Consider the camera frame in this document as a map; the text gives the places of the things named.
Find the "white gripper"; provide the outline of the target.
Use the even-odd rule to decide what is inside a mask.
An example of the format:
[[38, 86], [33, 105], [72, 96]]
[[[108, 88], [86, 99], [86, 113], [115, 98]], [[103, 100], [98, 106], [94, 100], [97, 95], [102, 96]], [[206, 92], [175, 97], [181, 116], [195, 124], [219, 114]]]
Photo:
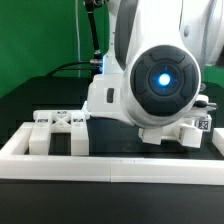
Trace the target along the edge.
[[215, 110], [206, 95], [197, 94], [188, 105], [174, 115], [150, 115], [133, 97], [122, 74], [96, 75], [89, 85], [87, 110], [93, 117], [104, 117], [122, 122], [176, 122], [183, 117], [205, 117]]

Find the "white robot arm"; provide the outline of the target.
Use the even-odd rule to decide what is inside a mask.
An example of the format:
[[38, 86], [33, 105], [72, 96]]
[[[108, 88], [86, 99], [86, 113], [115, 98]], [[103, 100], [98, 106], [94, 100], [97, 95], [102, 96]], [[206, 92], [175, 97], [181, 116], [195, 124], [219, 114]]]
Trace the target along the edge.
[[224, 49], [224, 0], [111, 0], [114, 50], [89, 86], [94, 117], [157, 128], [184, 117]]

